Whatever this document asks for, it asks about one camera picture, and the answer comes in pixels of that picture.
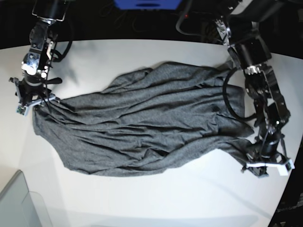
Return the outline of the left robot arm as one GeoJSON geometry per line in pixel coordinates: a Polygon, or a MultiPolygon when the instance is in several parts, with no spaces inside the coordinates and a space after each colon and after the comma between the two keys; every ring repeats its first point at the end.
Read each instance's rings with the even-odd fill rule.
{"type": "Polygon", "coordinates": [[[272,55],[262,39],[258,25],[275,14],[283,0],[220,0],[217,2],[218,16],[215,20],[217,31],[234,62],[228,74],[242,71],[245,89],[253,100],[255,113],[248,117],[239,116],[229,103],[227,92],[223,99],[228,111],[242,122],[254,121],[259,129],[248,152],[243,170],[249,170],[258,177],[267,175],[267,169],[274,167],[281,176],[287,176],[294,169],[292,159],[285,148],[282,128],[291,116],[285,99],[280,92],[273,68],[268,64],[272,55]]]}

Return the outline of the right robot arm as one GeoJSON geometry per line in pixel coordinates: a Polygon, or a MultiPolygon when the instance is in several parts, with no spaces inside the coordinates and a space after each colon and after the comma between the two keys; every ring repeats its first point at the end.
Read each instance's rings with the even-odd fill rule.
{"type": "Polygon", "coordinates": [[[70,3],[69,0],[38,0],[34,4],[32,15],[38,21],[30,32],[30,48],[21,63],[23,78],[9,79],[16,89],[18,114],[25,116],[31,107],[58,100],[48,85],[61,84],[62,79],[49,79],[48,74],[54,62],[66,57],[73,42],[71,37],[63,53],[56,49],[57,26],[65,20],[70,3]]]}

